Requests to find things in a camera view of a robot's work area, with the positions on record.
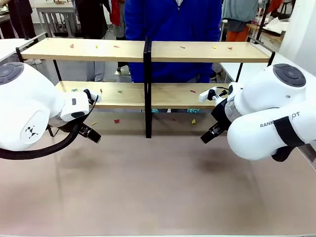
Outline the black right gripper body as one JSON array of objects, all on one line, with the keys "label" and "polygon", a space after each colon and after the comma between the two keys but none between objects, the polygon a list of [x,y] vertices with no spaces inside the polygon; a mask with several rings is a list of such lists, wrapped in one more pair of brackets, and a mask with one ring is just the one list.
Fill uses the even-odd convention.
[{"label": "black right gripper body", "polygon": [[232,122],[228,119],[225,113],[225,105],[227,103],[227,99],[221,101],[215,108],[212,110],[211,115],[220,125],[231,125]]}]

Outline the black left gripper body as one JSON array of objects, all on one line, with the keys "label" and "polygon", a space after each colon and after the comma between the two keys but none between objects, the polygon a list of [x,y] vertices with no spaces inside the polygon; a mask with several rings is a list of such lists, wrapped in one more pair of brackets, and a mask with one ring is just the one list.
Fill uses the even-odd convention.
[{"label": "black left gripper body", "polygon": [[78,134],[82,128],[83,122],[84,119],[82,118],[78,118],[69,122],[58,119],[50,119],[48,122],[48,132],[50,135],[56,135],[56,133],[52,133],[52,128],[54,127],[66,133]]}]

